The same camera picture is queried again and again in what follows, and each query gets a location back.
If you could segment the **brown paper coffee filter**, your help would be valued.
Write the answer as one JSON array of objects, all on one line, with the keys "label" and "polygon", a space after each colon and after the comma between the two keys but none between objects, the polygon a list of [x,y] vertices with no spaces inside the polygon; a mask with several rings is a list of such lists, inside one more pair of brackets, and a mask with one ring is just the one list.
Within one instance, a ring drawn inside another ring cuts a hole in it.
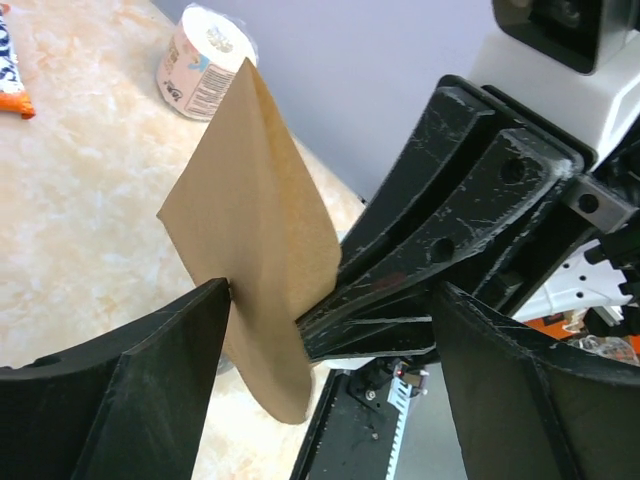
[{"label": "brown paper coffee filter", "polygon": [[336,285],[341,248],[264,80],[244,62],[158,213],[196,284],[223,277],[224,340],[255,400],[300,424],[313,380],[297,319]]}]

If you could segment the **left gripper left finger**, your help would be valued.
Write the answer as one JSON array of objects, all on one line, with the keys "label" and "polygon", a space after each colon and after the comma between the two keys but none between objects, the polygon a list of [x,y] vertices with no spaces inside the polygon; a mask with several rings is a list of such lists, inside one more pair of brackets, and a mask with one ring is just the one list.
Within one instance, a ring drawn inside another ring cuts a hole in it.
[{"label": "left gripper left finger", "polygon": [[5,479],[188,479],[230,311],[213,279],[75,347],[1,371]]}]

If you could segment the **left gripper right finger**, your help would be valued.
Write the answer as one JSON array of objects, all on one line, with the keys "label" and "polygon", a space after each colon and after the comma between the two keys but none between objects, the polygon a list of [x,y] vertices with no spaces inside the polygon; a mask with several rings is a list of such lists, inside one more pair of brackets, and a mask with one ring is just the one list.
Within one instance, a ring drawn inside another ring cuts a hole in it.
[{"label": "left gripper right finger", "polygon": [[432,319],[470,479],[636,479],[639,369],[557,341],[457,287]]}]

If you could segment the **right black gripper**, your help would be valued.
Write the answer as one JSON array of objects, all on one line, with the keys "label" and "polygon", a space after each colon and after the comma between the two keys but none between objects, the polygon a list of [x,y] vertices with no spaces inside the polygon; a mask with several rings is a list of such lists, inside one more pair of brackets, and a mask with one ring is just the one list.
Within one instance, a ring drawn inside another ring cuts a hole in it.
[{"label": "right black gripper", "polygon": [[497,89],[443,77],[344,238],[335,292],[298,321],[309,358],[400,346],[395,330],[429,322],[435,277],[515,313],[596,234],[568,200],[591,157]]}]

